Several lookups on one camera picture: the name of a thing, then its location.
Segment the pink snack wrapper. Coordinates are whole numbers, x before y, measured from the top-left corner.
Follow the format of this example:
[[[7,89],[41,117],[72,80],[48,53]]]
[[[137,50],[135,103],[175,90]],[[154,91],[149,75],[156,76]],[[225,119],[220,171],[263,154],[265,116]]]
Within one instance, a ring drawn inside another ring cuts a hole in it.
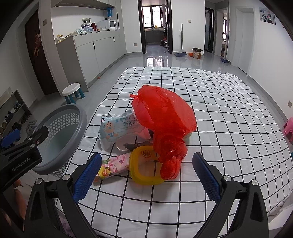
[[[126,153],[107,160],[102,160],[101,167],[93,183],[127,171],[129,169],[130,156],[131,153]]]

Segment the baby wipes packet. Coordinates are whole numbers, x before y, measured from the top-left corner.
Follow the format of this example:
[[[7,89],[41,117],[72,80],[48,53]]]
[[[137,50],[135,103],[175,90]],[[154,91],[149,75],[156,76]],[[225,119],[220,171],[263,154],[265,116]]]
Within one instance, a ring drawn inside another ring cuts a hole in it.
[[[133,110],[127,110],[120,116],[112,113],[101,118],[99,141],[101,150],[108,150],[120,137],[132,134],[142,139],[151,138],[149,130],[142,126]]]

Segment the yellow plastic ring lid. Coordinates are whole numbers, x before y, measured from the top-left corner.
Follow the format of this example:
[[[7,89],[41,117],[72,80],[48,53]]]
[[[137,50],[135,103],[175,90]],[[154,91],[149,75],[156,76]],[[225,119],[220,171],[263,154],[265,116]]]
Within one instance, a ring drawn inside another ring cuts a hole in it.
[[[162,164],[158,158],[159,154],[152,145],[137,147],[131,153],[129,160],[132,180],[140,185],[159,185],[165,182],[160,175]]]

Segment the red plastic bag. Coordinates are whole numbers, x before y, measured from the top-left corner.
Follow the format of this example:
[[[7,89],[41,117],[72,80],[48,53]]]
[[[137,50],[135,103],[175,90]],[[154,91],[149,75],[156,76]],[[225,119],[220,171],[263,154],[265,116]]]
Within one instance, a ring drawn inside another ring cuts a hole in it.
[[[184,138],[197,129],[194,110],[179,95],[158,86],[143,85],[130,97],[139,123],[153,132],[161,178],[176,178],[188,151]]]

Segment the small trash bin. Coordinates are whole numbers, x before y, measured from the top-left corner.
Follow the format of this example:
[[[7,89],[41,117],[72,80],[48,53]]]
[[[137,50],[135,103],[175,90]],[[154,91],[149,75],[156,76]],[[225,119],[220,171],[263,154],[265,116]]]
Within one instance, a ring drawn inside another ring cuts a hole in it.
[[[193,48],[193,58],[194,59],[200,59],[202,55],[202,49],[200,48]]]

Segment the shoe rack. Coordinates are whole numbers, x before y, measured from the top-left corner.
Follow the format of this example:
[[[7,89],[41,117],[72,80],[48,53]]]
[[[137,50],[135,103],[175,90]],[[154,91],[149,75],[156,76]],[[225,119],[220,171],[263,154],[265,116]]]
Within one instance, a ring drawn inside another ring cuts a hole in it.
[[[31,112],[20,93],[14,91],[1,106],[1,136],[7,136],[15,129],[21,130],[30,116]]]

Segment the grey perforated laundry basket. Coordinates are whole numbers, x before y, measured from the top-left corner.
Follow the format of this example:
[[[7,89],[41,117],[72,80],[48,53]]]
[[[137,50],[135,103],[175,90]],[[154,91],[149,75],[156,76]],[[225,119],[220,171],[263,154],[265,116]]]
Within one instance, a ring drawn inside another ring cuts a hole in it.
[[[63,105],[47,115],[36,129],[42,126],[48,129],[48,137],[38,146],[42,162],[33,171],[61,177],[85,135],[86,112],[77,104]]]

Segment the white stool teal legs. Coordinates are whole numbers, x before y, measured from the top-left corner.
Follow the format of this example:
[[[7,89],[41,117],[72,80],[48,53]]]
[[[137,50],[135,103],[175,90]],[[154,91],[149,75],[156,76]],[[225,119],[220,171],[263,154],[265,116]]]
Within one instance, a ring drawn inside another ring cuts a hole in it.
[[[62,95],[68,104],[75,104],[73,95],[75,95],[76,98],[78,98],[79,96],[81,98],[85,97],[79,83],[70,84],[68,87],[63,89]]]

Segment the dark grey cloth scrap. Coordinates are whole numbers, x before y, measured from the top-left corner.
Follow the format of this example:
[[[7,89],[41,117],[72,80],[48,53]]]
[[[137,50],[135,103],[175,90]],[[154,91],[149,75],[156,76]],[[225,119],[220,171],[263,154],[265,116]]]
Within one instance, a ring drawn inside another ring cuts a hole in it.
[[[129,151],[134,151],[136,148],[141,147],[141,146],[151,146],[152,143],[149,141],[145,141],[142,143],[125,143],[123,146],[129,150]]]

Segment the white round dish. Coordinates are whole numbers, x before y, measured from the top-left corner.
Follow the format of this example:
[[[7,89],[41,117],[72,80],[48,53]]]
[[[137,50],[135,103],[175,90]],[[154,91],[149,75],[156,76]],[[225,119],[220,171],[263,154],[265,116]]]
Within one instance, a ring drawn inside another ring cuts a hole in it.
[[[129,149],[125,147],[125,144],[135,144],[136,136],[127,134],[122,137],[119,137],[115,143],[119,151],[127,152]]]

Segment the grey sideboard cabinet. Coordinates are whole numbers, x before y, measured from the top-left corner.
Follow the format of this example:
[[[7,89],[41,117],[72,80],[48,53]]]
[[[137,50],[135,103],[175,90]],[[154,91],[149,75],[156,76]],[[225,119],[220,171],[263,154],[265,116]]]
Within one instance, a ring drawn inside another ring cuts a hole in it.
[[[56,47],[68,83],[79,83],[84,92],[126,54],[122,30],[72,35]]]

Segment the white microwave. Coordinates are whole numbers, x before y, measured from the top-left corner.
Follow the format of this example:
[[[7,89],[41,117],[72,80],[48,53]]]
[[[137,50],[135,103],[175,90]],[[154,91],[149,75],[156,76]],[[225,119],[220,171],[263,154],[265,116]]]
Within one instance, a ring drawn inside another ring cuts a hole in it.
[[[117,29],[117,22],[113,19],[105,19],[101,20],[98,23],[96,23],[96,27],[99,30],[105,29],[105,30],[116,30]]]

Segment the blue dustpan with broom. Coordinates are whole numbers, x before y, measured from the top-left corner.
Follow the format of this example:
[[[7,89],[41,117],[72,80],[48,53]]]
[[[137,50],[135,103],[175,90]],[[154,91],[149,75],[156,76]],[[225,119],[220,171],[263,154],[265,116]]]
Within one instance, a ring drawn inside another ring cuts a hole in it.
[[[180,30],[181,36],[180,36],[180,50],[177,51],[174,55],[176,57],[185,57],[187,56],[187,53],[185,50],[183,50],[183,24],[181,24],[181,30]]]

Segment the wall picture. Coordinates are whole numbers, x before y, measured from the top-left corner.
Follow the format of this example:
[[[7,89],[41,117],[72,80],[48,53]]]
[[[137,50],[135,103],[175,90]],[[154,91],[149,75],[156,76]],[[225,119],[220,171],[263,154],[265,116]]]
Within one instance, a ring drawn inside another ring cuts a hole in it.
[[[262,22],[276,24],[275,15],[267,8],[259,8],[260,20]]]

